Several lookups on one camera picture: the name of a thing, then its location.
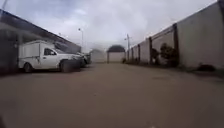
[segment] paved road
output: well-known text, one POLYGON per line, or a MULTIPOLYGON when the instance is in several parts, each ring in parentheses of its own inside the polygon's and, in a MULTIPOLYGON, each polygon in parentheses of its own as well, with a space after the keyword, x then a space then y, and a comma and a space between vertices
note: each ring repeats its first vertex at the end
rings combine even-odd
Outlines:
POLYGON ((7 128, 223 128, 224 82, 120 64, 11 76, 0 114, 7 128))

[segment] roof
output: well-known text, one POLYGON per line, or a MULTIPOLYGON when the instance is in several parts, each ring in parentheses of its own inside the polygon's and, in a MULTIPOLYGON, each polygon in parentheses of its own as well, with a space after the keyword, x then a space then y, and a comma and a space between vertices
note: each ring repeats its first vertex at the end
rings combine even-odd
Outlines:
POLYGON ((59 41, 62 43, 66 43, 66 44, 72 43, 56 34, 53 34, 41 27, 36 26, 35 24, 32 24, 32 23, 30 23, 18 16, 15 16, 9 12, 6 12, 6 11, 3 11, 3 13, 2 13, 1 22, 5 23, 7 25, 10 25, 14 28, 29 31, 31 33, 40 35, 41 37, 44 37, 44 38, 49 38, 49 39, 59 41))
POLYGON ((125 52, 125 49, 121 45, 113 45, 107 50, 107 52, 125 52))

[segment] pole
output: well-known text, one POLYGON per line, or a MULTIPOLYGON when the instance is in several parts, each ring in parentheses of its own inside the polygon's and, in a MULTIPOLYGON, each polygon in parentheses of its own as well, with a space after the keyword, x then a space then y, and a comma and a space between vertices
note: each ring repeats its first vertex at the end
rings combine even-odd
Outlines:
POLYGON ((5 0, 3 5, 2 5, 2 9, 1 9, 1 12, 0 12, 0 21, 2 20, 3 11, 5 10, 5 6, 6 6, 7 2, 8 2, 8 0, 5 0))
POLYGON ((128 60, 130 59, 130 54, 129 54, 129 50, 130 50, 130 36, 127 34, 127 40, 128 40, 128 60))
POLYGON ((81 28, 79 28, 79 31, 82 33, 82 47, 84 47, 84 32, 81 28))

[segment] sky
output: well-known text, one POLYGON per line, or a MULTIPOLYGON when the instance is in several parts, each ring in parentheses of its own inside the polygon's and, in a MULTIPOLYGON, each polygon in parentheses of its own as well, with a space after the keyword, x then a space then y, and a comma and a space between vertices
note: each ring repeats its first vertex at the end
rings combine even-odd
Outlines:
POLYGON ((8 0, 5 10, 85 50, 136 45, 216 0, 8 0))

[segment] truck door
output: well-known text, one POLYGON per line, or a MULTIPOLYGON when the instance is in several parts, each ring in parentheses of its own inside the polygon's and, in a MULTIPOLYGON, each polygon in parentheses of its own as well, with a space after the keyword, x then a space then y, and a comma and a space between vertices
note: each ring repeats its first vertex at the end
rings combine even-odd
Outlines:
POLYGON ((44 48, 43 55, 41 56, 41 68, 42 69, 54 69, 57 68, 58 56, 55 51, 50 48, 44 48))

